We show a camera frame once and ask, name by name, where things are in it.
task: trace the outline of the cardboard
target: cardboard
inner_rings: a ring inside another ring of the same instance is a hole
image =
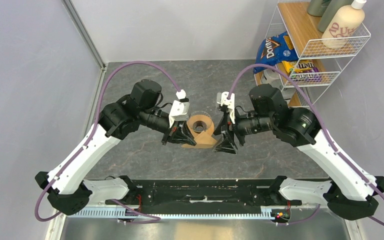
[[[203,121],[209,128],[201,133],[196,133],[193,129],[193,124],[196,121]],[[193,115],[189,118],[187,121],[187,127],[189,128],[190,132],[193,135],[193,139],[196,142],[195,146],[189,145],[189,144],[183,144],[183,148],[188,148],[188,149],[211,149],[214,147],[214,145],[217,143],[217,140],[214,139],[213,133],[214,133],[214,123],[211,120],[210,117],[206,115]]]

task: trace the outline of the white bottle cap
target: white bottle cap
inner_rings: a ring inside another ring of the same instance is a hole
[[[366,3],[366,0],[354,0],[351,3],[351,7],[355,9],[362,9],[365,3]]]

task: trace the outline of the red wire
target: red wire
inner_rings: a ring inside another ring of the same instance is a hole
[[[286,209],[287,213],[289,215],[291,215],[291,201],[287,201],[287,209]]]
[[[137,210],[138,210],[138,212],[141,212],[141,209],[142,209],[142,196],[140,194],[138,194],[138,196],[136,198],[139,200],[139,207],[137,208]]]

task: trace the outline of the gray bottle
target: gray bottle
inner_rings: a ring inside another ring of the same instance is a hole
[[[328,8],[331,0],[311,0],[307,8],[307,13],[311,16],[321,17]]]
[[[332,0],[318,23],[317,29],[324,33],[337,11],[345,5],[351,5],[353,0]]]

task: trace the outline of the doritos logo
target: doritos logo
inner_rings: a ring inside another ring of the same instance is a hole
[[[272,40],[271,38],[267,38],[265,40],[265,47],[264,50],[261,53],[261,59],[264,58],[264,56],[269,58],[273,58],[275,56],[275,48],[279,47],[281,44]]]

